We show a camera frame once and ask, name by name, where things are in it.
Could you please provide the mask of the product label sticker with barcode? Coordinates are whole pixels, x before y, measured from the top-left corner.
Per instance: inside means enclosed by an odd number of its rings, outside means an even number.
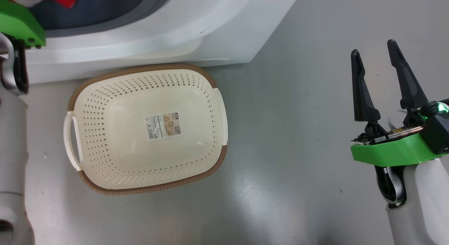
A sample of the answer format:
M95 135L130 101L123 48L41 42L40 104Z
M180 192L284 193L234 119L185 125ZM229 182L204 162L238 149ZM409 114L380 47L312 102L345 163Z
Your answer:
M178 112L144 117L144 125L149 141L170 138L182 134L181 121Z

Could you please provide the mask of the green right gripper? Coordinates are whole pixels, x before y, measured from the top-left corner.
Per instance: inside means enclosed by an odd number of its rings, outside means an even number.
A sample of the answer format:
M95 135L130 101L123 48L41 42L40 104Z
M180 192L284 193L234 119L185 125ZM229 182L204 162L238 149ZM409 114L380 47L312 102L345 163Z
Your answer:
M404 125L424 125L419 109L428 103L424 91L404 58L395 40L387 41L391 65L396 69L401 91L400 106L406 110ZM378 123L381 115L375 108L366 85L365 68L357 49L351 52L351 78L353 90L353 114L356 122L366 122L364 135L380 137L369 141L355 138L351 141L353 160L379 167L415 165L449 154L449 146L441 153L431 150L421 137L423 126L401 127L386 132Z

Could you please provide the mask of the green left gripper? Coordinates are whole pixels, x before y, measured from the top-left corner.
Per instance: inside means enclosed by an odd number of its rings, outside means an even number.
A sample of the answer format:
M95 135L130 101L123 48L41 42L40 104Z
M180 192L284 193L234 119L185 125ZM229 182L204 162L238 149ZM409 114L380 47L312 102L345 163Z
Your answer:
M26 47L46 47L46 32L23 5L0 0L0 33L24 42Z

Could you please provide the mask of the cream perforated laundry basket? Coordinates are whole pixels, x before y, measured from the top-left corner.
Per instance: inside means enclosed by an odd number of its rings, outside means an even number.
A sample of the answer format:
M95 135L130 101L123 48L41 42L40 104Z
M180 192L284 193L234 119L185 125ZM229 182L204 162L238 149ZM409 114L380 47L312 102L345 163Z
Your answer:
M182 134L149 141L144 117L178 112ZM212 175L227 152L223 97L204 69L145 65L101 74L72 94L64 144L80 178L104 195L186 185Z

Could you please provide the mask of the white Hisense washing machine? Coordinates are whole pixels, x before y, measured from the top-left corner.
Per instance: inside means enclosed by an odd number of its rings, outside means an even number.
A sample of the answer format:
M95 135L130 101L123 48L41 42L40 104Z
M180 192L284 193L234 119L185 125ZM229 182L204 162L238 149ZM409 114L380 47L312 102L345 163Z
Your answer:
M296 0L77 0L31 8L46 46L27 51L31 83L175 62L250 62Z

